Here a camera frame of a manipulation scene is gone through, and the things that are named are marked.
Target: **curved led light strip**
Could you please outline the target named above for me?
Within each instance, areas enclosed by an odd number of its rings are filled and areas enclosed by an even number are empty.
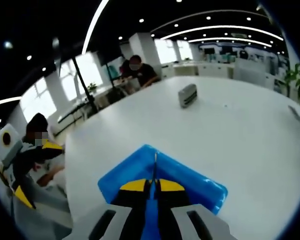
[[[11,97],[11,98],[0,100],[0,104],[5,104],[5,103],[13,102],[13,101],[18,101],[18,100],[21,100],[21,99],[22,99],[21,96]]]
[[[216,25],[216,26],[203,26],[203,27],[192,28],[192,29],[188,29],[188,30],[184,30],[184,31],[179,31],[179,32],[170,34],[168,36],[164,36],[161,38],[161,40],[169,39],[171,37],[174,37],[174,36],[177,36],[180,34],[186,34],[186,33],[194,32],[194,31],[206,30],[206,29],[246,29],[246,30],[252,30],[252,31],[259,32],[259,33],[267,34],[267,35],[277,38],[281,41],[284,40],[282,37],[277,36],[268,31],[263,31],[263,30],[260,30],[260,29],[254,28],[254,27],[249,27],[249,26],[235,26],[235,25]]]
[[[100,3],[100,5],[96,9],[96,11],[94,13],[94,16],[92,18],[92,21],[90,23],[88,32],[86,33],[86,36],[85,36],[85,40],[84,40],[84,44],[83,44],[83,48],[82,48],[82,55],[86,54],[86,51],[87,51],[87,48],[88,48],[88,44],[89,44],[89,41],[90,41],[90,38],[91,38],[91,35],[92,35],[92,32],[95,29],[95,26],[97,24],[97,21],[98,21],[100,15],[101,15],[102,11],[105,9],[105,7],[106,7],[106,5],[107,5],[107,3],[109,1],[110,0],[102,0],[102,2]]]
[[[183,16],[183,17],[180,17],[180,18],[177,18],[175,20],[172,20],[172,21],[169,21],[161,26],[158,26],[157,28],[151,30],[151,32],[154,32],[160,28],[163,28],[164,26],[167,26],[169,24],[172,24],[174,22],[177,22],[177,21],[180,21],[180,20],[183,20],[183,19],[187,19],[187,18],[191,18],[191,17],[194,17],[194,16],[198,16],[198,15],[203,15],[203,14],[212,14],[212,13],[218,13],[218,12],[236,12],[236,13],[245,13],[245,14],[251,14],[251,15],[256,15],[256,16],[260,16],[260,17],[264,17],[264,18],[268,18],[268,16],[266,15],[263,15],[263,14],[260,14],[260,13],[256,13],[256,12],[252,12],[252,11],[245,11],[245,10],[235,10],[235,9],[219,9],[219,10],[210,10],[210,11],[201,11],[201,12],[197,12],[197,13],[193,13],[193,14],[190,14],[190,15],[187,15],[187,16]]]
[[[260,44],[263,46],[267,46],[269,48],[272,47],[270,44],[267,44],[267,43],[264,43],[261,41],[249,40],[249,39],[245,39],[245,38],[236,38],[236,37],[208,37],[208,38],[194,39],[194,40],[190,40],[188,42],[194,43],[194,42],[209,41],[209,40],[235,40],[235,41],[244,41],[244,42],[249,42],[249,43]]]

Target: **window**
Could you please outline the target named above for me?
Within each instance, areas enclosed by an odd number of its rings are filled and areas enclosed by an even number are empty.
[[[97,86],[103,84],[98,67],[94,61],[94,58],[90,52],[85,55],[79,55],[76,57],[82,79],[87,87],[91,83],[95,83]],[[77,76],[77,71],[72,60],[69,60],[62,64],[60,71],[60,78],[63,90],[69,101],[77,97],[75,82],[78,81],[79,93],[82,95],[85,90]]]
[[[20,106],[27,122],[30,122],[37,113],[43,114],[47,119],[57,111],[44,78],[37,81],[23,94]]]
[[[71,101],[77,97],[74,79],[76,78],[76,69],[72,60],[62,64],[60,70],[61,85],[65,92],[66,98]]]
[[[192,56],[192,52],[190,49],[190,45],[187,41],[181,41],[178,40],[176,41],[179,47],[179,51],[180,51],[180,55],[181,55],[181,59],[185,60],[185,59],[193,59],[194,57]]]
[[[170,39],[155,39],[154,43],[161,64],[172,63],[174,61],[177,61],[177,55],[174,50],[173,42]]]

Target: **blue tray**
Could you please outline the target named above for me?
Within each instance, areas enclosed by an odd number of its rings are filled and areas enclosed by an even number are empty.
[[[185,188],[192,204],[201,204],[215,215],[219,212],[228,195],[225,186],[182,165],[150,145],[143,145],[98,181],[99,189],[108,204],[116,197],[122,185],[134,180],[152,179],[155,152],[158,179],[179,183]]]

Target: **black pole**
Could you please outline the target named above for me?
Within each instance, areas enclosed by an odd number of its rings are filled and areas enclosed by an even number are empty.
[[[74,63],[75,70],[76,70],[76,72],[78,73],[78,77],[79,77],[80,82],[81,82],[81,84],[82,84],[82,87],[83,87],[83,89],[84,89],[85,95],[86,95],[86,97],[87,97],[87,99],[88,99],[88,101],[89,101],[89,104],[91,105],[92,111],[93,111],[94,114],[96,114],[96,113],[98,112],[98,109],[97,109],[97,106],[96,106],[95,103],[94,103],[95,99],[94,99],[94,97],[91,96],[90,93],[88,92],[88,89],[87,89],[87,87],[86,87],[86,85],[85,85],[85,82],[84,82],[84,80],[83,80],[83,78],[82,78],[82,76],[81,76],[81,72],[80,72],[80,70],[79,70],[79,67],[78,67],[76,58],[73,57],[73,58],[72,58],[72,61],[73,61],[73,63]]]
[[[110,79],[110,82],[111,82],[112,88],[114,88],[114,87],[115,87],[115,85],[114,85],[114,83],[113,83],[113,81],[112,81],[112,77],[111,77],[111,73],[110,73],[110,70],[109,70],[108,63],[106,63],[106,64],[105,64],[105,66],[106,66],[106,70],[107,70],[107,72],[108,72],[108,75],[109,75],[109,79]]]

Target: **black ceiling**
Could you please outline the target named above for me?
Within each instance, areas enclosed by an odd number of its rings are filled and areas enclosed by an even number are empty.
[[[42,75],[54,70],[52,39],[58,37],[64,49],[75,49],[72,55],[80,54],[90,22],[100,0],[23,0],[0,1],[0,99],[20,96]],[[151,32],[161,38],[192,28],[214,25],[237,25],[261,29],[281,35],[278,27],[271,25],[264,12],[256,11],[253,0],[198,1],[198,0],[110,0],[102,12],[92,33],[94,43],[88,50],[111,48],[113,43],[127,41],[136,32]],[[200,12],[192,17],[179,18]],[[188,40],[206,37],[225,37],[224,33],[252,35],[252,40],[269,43],[274,41],[273,51],[283,50],[284,42],[263,33],[239,29],[209,29],[193,31],[171,39]],[[12,49],[4,48],[10,41]]]

